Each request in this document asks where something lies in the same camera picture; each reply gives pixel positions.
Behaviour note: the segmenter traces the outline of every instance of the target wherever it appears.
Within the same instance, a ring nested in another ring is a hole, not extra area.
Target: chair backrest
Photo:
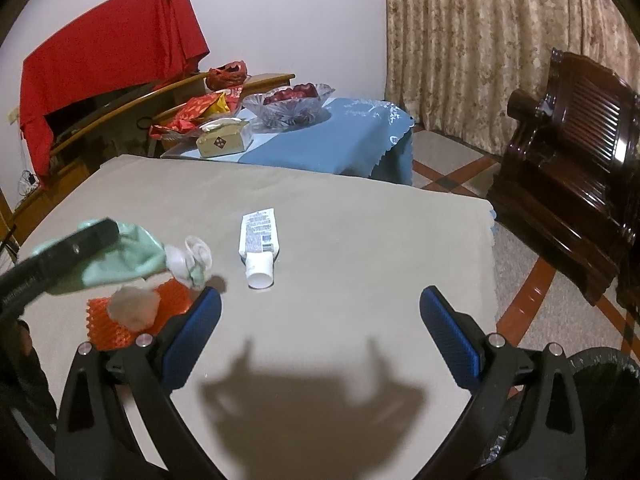
[[[553,49],[545,100],[556,148],[586,170],[617,176],[636,158],[640,98],[612,70]]]

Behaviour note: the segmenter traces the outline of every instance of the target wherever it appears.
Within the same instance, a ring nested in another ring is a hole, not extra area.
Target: white tube
[[[273,261],[279,251],[273,208],[242,217],[238,252],[246,266],[246,281],[251,288],[273,285]]]

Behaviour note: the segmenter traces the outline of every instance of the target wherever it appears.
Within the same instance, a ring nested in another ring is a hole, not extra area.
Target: blue gripper pad
[[[473,393],[484,366],[482,329],[471,316],[453,310],[433,285],[420,296],[420,316],[458,386]]]
[[[170,393],[185,385],[222,314],[222,299],[215,288],[206,287],[191,305],[182,328],[175,334],[162,356],[161,386]],[[175,316],[175,322],[182,322]]]

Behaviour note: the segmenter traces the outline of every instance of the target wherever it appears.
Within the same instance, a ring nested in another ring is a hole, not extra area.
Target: patterned curtain
[[[516,88],[542,97],[552,47],[640,89],[640,45],[611,0],[386,0],[386,98],[428,130],[502,154]]]

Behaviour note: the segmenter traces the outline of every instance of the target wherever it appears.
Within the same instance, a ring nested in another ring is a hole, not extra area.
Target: black trash bag
[[[613,348],[590,348],[569,361],[584,421],[585,480],[640,478],[640,365]],[[523,397],[517,394],[505,404],[477,467],[500,456]]]

